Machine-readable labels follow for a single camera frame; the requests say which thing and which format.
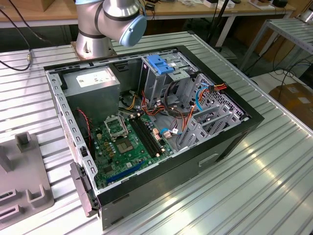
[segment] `red wire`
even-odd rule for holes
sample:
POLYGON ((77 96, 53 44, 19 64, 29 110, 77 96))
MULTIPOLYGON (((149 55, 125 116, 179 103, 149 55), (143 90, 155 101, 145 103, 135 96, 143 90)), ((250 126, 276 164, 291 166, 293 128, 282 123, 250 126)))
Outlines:
POLYGON ((84 118, 85 118, 85 121, 86 121, 86 124, 87 124, 87 128, 88 128, 88 137, 89 137, 89 148, 90 148, 90 144, 91 144, 91 133, 90 133, 90 127, 89 127, 89 121, 88 121, 88 117, 86 116, 86 114, 81 111, 80 109, 77 109, 78 112, 80 112, 84 118))

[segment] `wooden table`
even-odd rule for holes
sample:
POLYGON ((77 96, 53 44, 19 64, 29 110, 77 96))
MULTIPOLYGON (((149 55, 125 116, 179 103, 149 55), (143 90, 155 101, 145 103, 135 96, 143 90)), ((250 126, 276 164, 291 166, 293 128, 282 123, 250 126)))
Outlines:
MULTIPOLYGON (((237 16, 251 15, 278 15, 283 14, 284 18, 289 18, 295 10, 294 7, 287 4, 285 8, 276 8, 276 10, 260 10, 251 5, 247 0, 242 0, 240 4, 236 4, 234 8, 226 9, 223 17, 228 17, 222 33, 217 41, 216 46, 222 46, 235 18, 237 16)), ((6 6, 4 11, 16 22, 17 26, 24 27, 18 14, 11 6, 6 6)), ((170 19, 189 19, 189 18, 206 18, 213 17, 215 8, 209 8, 202 4, 195 6, 185 6, 181 2, 156 3, 155 20, 170 20, 170 19)), ((50 25, 68 25, 77 24, 76 6, 73 0, 55 0, 55 2, 45 11, 37 12, 26 9, 20 9, 21 14, 31 26, 50 26, 50 25)), ((153 13, 147 11, 147 19, 153 18, 153 13)), ((10 22, 0 15, 0 28, 13 27, 10 22)))

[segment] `metal rack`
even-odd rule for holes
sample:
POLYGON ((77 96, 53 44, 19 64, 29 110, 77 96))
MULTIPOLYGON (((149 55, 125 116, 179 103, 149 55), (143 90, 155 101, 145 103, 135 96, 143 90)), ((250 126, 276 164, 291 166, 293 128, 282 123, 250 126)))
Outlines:
MULTIPOLYGON (((265 120, 230 156, 114 224, 106 234, 309 234, 313 229, 313 132, 261 91, 196 35, 143 37, 135 47, 114 43, 118 54, 185 45, 265 120)), ((23 66, 27 51, 1 53, 23 66)), ((78 61, 71 46, 34 50, 30 71, 0 67, 0 141, 37 135, 55 199, 53 207, 0 234, 103 234, 85 217, 69 164, 72 156, 53 107, 43 66, 78 61)))
POLYGON ((264 33, 268 30, 272 29, 274 33, 271 35, 270 39, 262 49, 262 54, 266 51, 277 35, 281 35, 285 37, 287 40, 293 42, 301 49, 307 51, 310 54, 313 54, 313 26, 299 19, 279 19, 279 20, 266 20, 261 27, 260 31, 256 35, 255 39, 253 40, 252 44, 250 45, 248 51, 246 52, 243 62, 240 65, 240 70, 242 70, 246 63, 248 62, 251 54, 253 53, 254 49, 258 45, 259 41, 262 39, 264 33))

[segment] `chip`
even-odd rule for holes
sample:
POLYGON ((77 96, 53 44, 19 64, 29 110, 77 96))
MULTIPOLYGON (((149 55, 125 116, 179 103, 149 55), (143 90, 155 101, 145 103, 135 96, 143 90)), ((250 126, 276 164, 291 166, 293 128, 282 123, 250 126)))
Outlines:
POLYGON ((128 138, 122 138, 122 139, 116 140, 115 145, 117 146, 118 151, 120 153, 126 153, 134 149, 131 141, 128 138))
POLYGON ((104 170, 105 173, 109 173, 109 172, 113 171, 113 168, 112 168, 112 166, 107 166, 103 170, 104 170))

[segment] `cardboard box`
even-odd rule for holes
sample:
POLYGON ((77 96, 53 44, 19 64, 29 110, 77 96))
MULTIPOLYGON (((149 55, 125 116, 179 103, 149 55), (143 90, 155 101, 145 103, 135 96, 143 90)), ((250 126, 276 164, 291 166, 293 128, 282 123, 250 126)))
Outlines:
MULTIPOLYGON (((46 11, 54 0, 12 0, 17 8, 33 11, 46 11)), ((12 6, 8 0, 0 0, 0 5, 12 6)))
MULTIPOLYGON (((279 96, 280 86, 269 92, 274 99, 279 96)), ((284 85, 279 103, 304 124, 313 129, 313 94, 300 83, 284 85)))

